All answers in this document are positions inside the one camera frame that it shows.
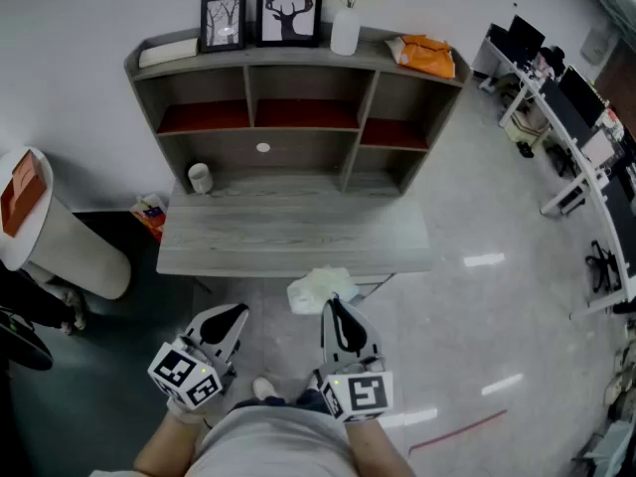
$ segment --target gray floor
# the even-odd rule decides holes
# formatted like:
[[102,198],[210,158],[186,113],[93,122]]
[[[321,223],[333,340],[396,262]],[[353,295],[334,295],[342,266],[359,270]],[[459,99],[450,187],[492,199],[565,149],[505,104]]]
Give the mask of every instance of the gray floor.
[[[540,215],[563,179],[545,154],[521,157],[497,111],[491,96],[469,90],[417,179],[435,268],[395,277],[362,305],[395,373],[396,409],[385,423],[402,453],[507,411],[414,450],[409,462],[421,476],[561,475],[604,416],[620,344],[617,319],[567,318],[584,309],[589,292],[583,258],[602,237],[593,208],[562,220]],[[145,369],[193,312],[226,301],[251,308],[225,408],[247,398],[259,374],[293,398],[320,363],[318,318],[290,313],[287,281],[200,285],[158,276],[156,246],[122,234],[113,243],[133,255],[137,274],[124,302],[91,297],[80,336],[38,329],[56,359],[51,371],[12,368],[17,423],[36,475],[129,467],[163,413]],[[464,264],[489,253],[504,259]],[[509,377],[517,381],[482,395]]]

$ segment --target glove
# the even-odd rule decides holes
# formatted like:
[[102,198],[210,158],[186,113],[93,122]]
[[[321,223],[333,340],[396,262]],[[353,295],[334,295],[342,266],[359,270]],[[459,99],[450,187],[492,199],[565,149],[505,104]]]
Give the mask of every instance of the glove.
[[166,406],[168,407],[168,411],[170,411],[170,413],[184,424],[200,424],[206,418],[206,412],[204,409],[201,411],[191,411],[187,409],[184,404],[175,401],[171,397],[168,399]]

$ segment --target small white cup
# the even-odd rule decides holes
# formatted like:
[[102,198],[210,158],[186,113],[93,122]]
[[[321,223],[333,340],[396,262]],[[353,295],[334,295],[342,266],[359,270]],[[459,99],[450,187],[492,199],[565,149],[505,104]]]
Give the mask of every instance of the small white cup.
[[205,195],[212,191],[212,175],[210,168],[203,163],[197,163],[188,170],[188,178],[193,189],[200,195]]

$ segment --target white cube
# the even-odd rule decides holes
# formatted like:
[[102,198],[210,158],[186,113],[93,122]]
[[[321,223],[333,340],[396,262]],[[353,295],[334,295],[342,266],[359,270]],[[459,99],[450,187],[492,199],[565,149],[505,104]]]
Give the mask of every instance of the white cube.
[[182,350],[164,343],[148,368],[148,375],[166,395],[196,409],[223,390],[215,369]]
[[370,420],[394,407],[394,374],[329,375],[320,392],[337,420]]

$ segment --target white vase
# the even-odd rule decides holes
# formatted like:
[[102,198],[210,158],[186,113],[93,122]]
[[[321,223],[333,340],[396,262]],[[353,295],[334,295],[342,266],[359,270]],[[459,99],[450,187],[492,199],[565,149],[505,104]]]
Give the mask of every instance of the white vase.
[[360,16],[358,11],[345,7],[336,14],[331,29],[331,51],[338,55],[353,55],[358,48]]

